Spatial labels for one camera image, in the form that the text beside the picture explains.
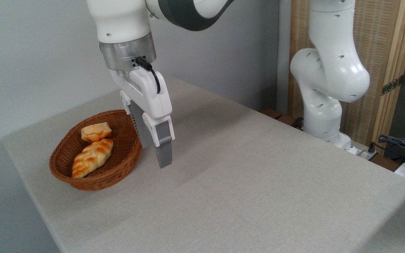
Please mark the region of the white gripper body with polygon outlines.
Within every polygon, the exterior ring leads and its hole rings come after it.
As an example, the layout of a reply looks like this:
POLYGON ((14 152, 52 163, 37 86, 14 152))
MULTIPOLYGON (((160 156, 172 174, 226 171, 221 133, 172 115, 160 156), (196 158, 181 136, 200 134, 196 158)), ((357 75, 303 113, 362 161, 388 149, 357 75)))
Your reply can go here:
POLYGON ((172 113, 167 85, 161 73, 156 73, 160 83, 160 93, 157 93, 156 80, 150 71, 138 68, 130 71, 128 77, 121 77, 114 70, 109 72, 129 100, 134 101, 151 118, 158 120, 172 113))

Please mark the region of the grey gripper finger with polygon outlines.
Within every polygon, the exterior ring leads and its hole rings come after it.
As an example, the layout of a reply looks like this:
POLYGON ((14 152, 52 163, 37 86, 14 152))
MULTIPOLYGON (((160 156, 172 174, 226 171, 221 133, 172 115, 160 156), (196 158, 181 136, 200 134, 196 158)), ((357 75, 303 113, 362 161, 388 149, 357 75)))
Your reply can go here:
POLYGON ((153 145, 151 133, 143 121, 142 116, 144 111, 133 100, 131 100, 124 91, 120 91, 120 96, 126 113, 130 114, 142 148, 145 149, 153 145))
POLYGON ((153 119, 146 113, 143 113, 142 117, 152 136, 159 167, 164 168, 170 165, 173 158, 172 141, 175 139, 171 117, 153 119))

